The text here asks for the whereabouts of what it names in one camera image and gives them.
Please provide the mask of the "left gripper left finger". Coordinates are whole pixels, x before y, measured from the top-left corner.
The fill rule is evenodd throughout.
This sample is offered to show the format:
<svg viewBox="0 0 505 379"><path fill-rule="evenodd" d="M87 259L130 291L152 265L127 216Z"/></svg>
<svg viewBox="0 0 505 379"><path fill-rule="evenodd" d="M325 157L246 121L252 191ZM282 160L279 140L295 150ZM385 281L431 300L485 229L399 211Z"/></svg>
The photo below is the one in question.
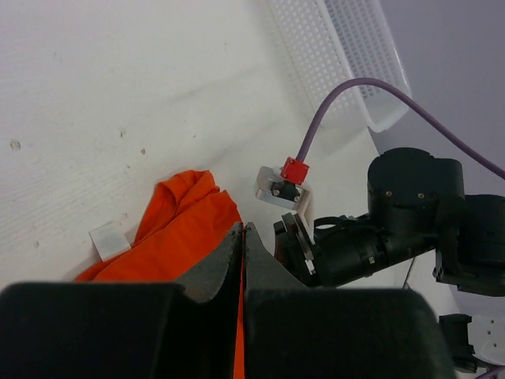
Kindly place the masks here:
<svg viewBox="0 0 505 379"><path fill-rule="evenodd" d="M243 226L158 283L24 282L1 293L4 378L231 378Z"/></svg>

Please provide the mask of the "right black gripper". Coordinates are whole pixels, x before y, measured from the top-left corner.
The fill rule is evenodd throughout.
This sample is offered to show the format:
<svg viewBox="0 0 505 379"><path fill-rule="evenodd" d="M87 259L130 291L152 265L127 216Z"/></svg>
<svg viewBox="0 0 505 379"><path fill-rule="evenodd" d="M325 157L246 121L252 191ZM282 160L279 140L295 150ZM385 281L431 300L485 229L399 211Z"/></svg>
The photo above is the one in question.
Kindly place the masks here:
<svg viewBox="0 0 505 379"><path fill-rule="evenodd" d="M309 232L298 215L275 223L275 258L307 287L339 287L423 253L436 271L458 268L465 208L462 165L417 148L395 148L368 168L368 211L329 216Z"/></svg>

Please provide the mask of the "orange t shirt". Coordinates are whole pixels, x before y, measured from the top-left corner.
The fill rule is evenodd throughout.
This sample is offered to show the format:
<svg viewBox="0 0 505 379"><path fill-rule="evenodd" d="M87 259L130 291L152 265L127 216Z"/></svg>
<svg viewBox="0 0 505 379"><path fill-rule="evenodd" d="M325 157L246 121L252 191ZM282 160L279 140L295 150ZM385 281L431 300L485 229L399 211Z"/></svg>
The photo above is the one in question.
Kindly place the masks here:
<svg viewBox="0 0 505 379"><path fill-rule="evenodd" d="M156 185L132 247L104 258L77 282L177 279L216 249L241 217L210 171L188 170Z"/></svg>

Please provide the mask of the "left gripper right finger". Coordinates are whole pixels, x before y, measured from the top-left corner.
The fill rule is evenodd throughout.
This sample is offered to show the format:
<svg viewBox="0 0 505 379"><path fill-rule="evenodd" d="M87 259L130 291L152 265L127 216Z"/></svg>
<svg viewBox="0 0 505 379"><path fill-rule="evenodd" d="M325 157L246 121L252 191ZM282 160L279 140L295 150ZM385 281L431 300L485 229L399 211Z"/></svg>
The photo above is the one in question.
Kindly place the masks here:
<svg viewBox="0 0 505 379"><path fill-rule="evenodd" d="M243 239L247 378L452 378L436 316L421 295L393 288L310 289Z"/></svg>

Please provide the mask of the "white plastic basket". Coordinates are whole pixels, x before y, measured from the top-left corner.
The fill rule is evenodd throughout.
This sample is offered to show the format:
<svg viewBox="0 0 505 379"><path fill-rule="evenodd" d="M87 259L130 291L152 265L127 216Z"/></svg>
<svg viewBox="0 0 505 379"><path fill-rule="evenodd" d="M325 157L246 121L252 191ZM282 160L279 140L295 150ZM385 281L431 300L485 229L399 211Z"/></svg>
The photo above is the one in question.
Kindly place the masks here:
<svg viewBox="0 0 505 379"><path fill-rule="evenodd" d="M357 77L385 81L410 94L387 20L378 1L269 1L302 94L317 109L337 85ZM344 91L329 107L323 128L392 127L408 108L372 86Z"/></svg>

